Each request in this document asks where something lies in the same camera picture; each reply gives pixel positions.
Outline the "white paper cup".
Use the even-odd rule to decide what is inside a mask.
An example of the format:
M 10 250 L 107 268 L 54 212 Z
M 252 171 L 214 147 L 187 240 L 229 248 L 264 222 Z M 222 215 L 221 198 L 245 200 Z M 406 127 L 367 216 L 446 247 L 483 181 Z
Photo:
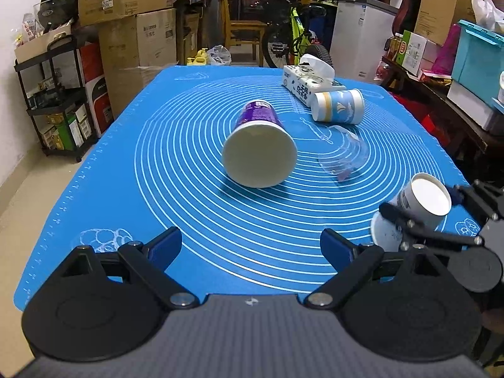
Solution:
M 424 172 L 415 174 L 388 204 L 413 216 L 416 223 L 431 230 L 443 221 L 452 207 L 447 188 Z M 373 243 L 386 252 L 398 251 L 407 239 L 402 226 L 395 219 L 385 218 L 381 211 L 372 217 L 371 236 Z

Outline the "clear plastic cup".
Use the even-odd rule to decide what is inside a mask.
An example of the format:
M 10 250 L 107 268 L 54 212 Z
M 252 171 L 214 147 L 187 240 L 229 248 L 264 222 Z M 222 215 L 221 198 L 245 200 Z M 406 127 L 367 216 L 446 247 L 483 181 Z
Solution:
M 339 183 L 358 175 L 369 158 L 369 146 L 354 125 L 330 125 L 319 140 L 317 161 Z

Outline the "purple and white cup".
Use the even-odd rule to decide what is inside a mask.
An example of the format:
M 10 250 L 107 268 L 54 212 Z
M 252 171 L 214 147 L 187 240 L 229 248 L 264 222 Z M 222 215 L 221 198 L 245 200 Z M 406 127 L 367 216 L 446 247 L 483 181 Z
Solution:
M 247 102 L 223 146 L 227 176 L 241 186 L 264 189 L 286 180 L 296 162 L 295 141 L 271 103 L 260 99 Z

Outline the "blue sailboat paper cup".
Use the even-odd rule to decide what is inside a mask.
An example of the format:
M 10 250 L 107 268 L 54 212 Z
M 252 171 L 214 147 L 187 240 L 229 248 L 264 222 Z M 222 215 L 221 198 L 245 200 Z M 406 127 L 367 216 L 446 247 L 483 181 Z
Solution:
M 364 97 L 357 89 L 317 92 L 307 104 L 317 122 L 359 125 L 364 118 Z

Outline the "dark wooden side table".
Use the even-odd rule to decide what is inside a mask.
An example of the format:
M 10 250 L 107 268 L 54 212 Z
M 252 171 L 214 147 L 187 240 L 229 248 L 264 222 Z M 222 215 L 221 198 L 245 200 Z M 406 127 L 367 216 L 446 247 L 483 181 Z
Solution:
M 382 58 L 386 69 L 381 86 L 430 133 L 464 176 L 472 181 L 503 181 L 503 137 L 484 131 L 437 89 L 410 78 L 401 66 Z

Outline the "white box under bin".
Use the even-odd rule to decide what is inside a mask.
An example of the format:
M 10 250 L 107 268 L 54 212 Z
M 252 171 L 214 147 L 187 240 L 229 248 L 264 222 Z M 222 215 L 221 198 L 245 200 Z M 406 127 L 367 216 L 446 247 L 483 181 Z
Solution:
M 449 88 L 448 99 L 484 131 L 496 136 L 503 135 L 503 104 L 497 99 L 492 98 L 488 105 L 456 81 Z

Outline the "blue silicone baking mat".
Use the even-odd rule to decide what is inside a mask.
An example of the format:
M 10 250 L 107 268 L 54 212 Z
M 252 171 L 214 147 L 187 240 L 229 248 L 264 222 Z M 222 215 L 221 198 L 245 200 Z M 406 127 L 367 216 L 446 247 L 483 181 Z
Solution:
M 388 92 L 359 84 L 365 117 L 355 133 L 366 161 L 338 181 L 321 164 L 342 137 L 316 123 L 277 69 L 174 66 L 115 120 L 55 203 L 27 261 L 14 304 L 23 309 L 81 245 L 113 252 L 175 226 L 183 235 L 169 275 L 197 296 L 305 295 L 334 274 L 319 249 L 326 228 L 371 241 L 378 206 L 416 173 L 465 182 L 443 148 Z M 246 102 L 269 101 L 298 150 L 278 186 L 248 189 L 227 177 L 221 150 Z

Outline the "teal plastic storage bin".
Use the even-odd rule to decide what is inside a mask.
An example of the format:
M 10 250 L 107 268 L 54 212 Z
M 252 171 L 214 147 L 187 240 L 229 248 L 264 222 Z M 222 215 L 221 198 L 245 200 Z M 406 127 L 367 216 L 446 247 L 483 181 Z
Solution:
M 503 36 L 467 20 L 461 27 L 452 80 L 489 106 L 499 95 L 503 71 Z

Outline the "green and white carton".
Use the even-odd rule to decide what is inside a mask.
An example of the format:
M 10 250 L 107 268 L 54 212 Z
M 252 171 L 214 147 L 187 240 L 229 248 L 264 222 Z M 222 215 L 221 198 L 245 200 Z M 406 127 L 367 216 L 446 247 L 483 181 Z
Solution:
M 396 54 L 396 64 L 411 75 L 418 76 L 424 59 L 427 39 L 411 31 L 404 31 Z

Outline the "patterned tissue box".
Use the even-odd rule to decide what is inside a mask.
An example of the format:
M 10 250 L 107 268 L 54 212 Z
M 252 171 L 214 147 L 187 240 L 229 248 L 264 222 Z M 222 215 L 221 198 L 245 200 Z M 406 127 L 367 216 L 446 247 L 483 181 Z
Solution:
M 298 65 L 284 66 L 282 80 L 283 86 L 306 106 L 315 93 L 347 89 L 335 79 L 331 65 L 310 54 L 304 54 Z

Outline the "black metal shelf rack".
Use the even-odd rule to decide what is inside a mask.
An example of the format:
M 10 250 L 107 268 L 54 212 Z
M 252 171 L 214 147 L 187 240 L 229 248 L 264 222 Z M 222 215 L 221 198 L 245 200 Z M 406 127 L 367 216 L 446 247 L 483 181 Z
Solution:
M 76 73 L 78 74 L 78 88 L 65 88 L 63 84 L 59 81 L 56 72 L 53 59 L 58 55 L 66 54 L 67 52 L 73 53 L 73 60 Z M 31 68 L 33 66 L 38 66 L 41 75 L 44 77 L 43 63 L 49 62 L 50 78 L 54 83 L 53 88 L 44 88 L 40 91 L 40 95 L 35 96 L 44 97 L 41 105 L 37 104 L 37 99 L 29 99 L 25 89 L 25 85 L 22 78 L 22 72 Z M 54 42 L 50 42 L 45 53 L 36 55 L 34 58 L 25 60 L 23 62 L 15 61 L 14 70 L 16 71 L 20 88 L 26 103 L 26 112 L 31 119 L 33 127 L 37 133 L 38 140 L 41 145 L 41 149 L 46 156 L 50 155 L 61 155 L 69 156 L 75 159 L 77 163 L 80 163 L 91 148 L 92 145 L 96 144 L 98 138 L 96 135 L 96 129 L 94 123 L 90 123 L 90 136 L 83 140 L 81 144 L 75 142 L 73 131 L 70 126 L 68 112 L 77 111 L 81 106 L 85 107 L 86 115 L 90 116 L 90 105 L 87 100 L 87 94 L 84 87 L 84 81 L 81 75 L 81 69 L 78 64 L 78 45 L 77 39 L 73 35 L 67 35 L 58 37 Z M 60 113 L 62 115 L 62 122 L 67 132 L 67 136 L 70 139 L 70 148 L 57 148 L 54 146 L 51 148 L 48 143 L 43 139 L 43 134 L 37 127 L 35 116 L 50 115 Z

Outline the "tall brown cardboard box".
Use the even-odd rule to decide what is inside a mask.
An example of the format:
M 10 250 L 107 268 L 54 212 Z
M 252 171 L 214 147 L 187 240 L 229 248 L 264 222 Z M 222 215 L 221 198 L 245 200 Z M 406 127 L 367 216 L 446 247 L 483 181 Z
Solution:
M 459 20 L 476 22 L 472 0 L 421 0 L 414 33 L 443 46 Z

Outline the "white chest freezer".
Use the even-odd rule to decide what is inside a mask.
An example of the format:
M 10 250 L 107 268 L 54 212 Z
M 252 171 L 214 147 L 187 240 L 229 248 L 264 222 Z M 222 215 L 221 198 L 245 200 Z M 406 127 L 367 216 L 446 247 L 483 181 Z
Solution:
M 374 81 L 397 12 L 378 0 L 338 0 L 330 48 L 337 77 Z

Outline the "large lower cardboard box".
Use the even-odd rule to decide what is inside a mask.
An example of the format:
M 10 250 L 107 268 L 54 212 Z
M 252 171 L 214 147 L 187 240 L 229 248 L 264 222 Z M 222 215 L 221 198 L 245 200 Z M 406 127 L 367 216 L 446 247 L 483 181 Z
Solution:
M 159 72 L 177 63 L 175 9 L 103 23 L 98 37 L 114 117 Z

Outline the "wooden chair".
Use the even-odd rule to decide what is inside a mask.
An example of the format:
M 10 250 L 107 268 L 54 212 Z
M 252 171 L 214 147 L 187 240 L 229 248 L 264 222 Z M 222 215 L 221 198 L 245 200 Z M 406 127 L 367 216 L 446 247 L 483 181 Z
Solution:
M 250 45 L 252 59 L 258 66 L 264 66 L 262 39 L 267 24 L 260 20 L 232 20 L 228 0 L 219 0 L 220 20 L 224 46 L 227 49 L 235 46 Z

